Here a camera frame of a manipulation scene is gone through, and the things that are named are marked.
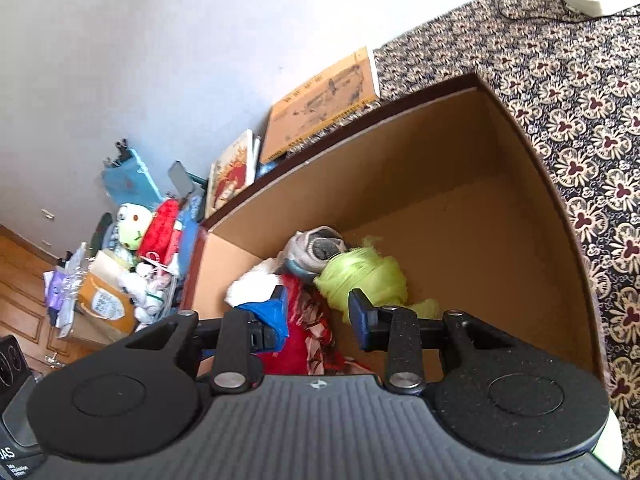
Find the lime green yarn ball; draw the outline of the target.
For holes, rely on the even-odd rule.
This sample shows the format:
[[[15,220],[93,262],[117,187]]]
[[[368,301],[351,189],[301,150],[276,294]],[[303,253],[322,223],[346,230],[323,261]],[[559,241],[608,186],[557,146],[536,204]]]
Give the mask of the lime green yarn ball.
[[[314,278],[314,286],[329,307],[341,313],[345,324],[349,324],[348,297],[353,289],[360,289],[375,307],[406,307],[430,320],[440,315],[435,299],[409,304],[407,278],[398,261],[381,255],[371,244],[332,257]]]

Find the red fabric item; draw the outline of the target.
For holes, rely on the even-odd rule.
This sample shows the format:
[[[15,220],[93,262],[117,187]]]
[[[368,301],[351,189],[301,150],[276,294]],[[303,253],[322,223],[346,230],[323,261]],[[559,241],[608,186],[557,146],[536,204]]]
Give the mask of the red fabric item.
[[[292,274],[280,275],[288,292],[288,338],[281,351],[261,353],[267,375],[338,375],[346,361],[336,348],[331,312],[312,286]]]

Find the white fluffy plush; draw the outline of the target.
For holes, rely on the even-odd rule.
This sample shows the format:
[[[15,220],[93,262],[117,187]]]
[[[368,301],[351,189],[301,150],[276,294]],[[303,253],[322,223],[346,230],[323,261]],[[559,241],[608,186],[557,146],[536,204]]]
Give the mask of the white fluffy plush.
[[[280,263],[269,258],[257,263],[235,280],[227,289],[224,301],[232,308],[249,302],[264,302],[271,298],[273,291],[281,284]]]

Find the grey white sock bundle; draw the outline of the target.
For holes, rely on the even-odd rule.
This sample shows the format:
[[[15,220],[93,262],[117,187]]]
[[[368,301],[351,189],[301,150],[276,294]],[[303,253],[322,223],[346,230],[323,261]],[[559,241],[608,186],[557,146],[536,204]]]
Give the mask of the grey white sock bundle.
[[[285,272],[304,283],[311,283],[335,256],[349,250],[341,234],[330,226],[297,232],[283,249],[281,260]]]

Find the red santa hat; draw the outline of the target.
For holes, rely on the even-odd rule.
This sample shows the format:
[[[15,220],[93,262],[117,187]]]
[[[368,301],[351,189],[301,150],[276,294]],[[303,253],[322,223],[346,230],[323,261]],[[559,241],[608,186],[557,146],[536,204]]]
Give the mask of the red santa hat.
[[[182,232],[178,200],[168,198],[158,206],[146,229],[137,256],[168,266],[176,252]]]

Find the brown cardboard box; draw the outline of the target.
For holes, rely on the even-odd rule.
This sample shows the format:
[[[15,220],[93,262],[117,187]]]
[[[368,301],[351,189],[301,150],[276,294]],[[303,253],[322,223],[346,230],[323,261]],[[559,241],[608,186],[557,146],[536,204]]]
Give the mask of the brown cardboard box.
[[[562,198],[477,74],[372,110],[232,198],[198,231],[183,307],[218,318],[237,278],[318,226],[394,257],[411,301],[434,299],[608,374],[599,306]]]

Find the white frog plush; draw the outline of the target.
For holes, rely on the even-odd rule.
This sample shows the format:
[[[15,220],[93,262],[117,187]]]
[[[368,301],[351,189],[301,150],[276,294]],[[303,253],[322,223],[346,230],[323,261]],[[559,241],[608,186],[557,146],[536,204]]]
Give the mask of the white frog plush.
[[[117,211],[116,228],[119,244],[136,252],[152,222],[153,214],[145,206],[122,204]]]

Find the red yellow picture book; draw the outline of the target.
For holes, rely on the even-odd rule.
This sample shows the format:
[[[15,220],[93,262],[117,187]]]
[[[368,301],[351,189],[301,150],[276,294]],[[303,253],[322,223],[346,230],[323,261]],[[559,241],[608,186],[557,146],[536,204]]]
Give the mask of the red yellow picture book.
[[[258,136],[246,129],[214,161],[209,171],[206,218],[254,183],[259,147]]]

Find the orange book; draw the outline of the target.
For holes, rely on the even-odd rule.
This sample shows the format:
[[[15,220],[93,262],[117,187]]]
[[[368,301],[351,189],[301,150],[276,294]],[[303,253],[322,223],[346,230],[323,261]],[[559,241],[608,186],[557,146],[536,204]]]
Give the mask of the orange book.
[[[367,47],[361,48],[273,104],[260,162],[272,162],[379,96],[374,56]]]

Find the patterned floral rug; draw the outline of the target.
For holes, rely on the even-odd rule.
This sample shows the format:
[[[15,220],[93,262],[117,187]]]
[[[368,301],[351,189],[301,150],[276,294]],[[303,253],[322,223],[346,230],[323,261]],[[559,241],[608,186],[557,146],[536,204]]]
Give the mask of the patterned floral rug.
[[[639,14],[591,21],[561,0],[383,0],[402,34],[376,51],[386,99],[479,74],[562,195],[600,304],[608,391],[639,474]]]

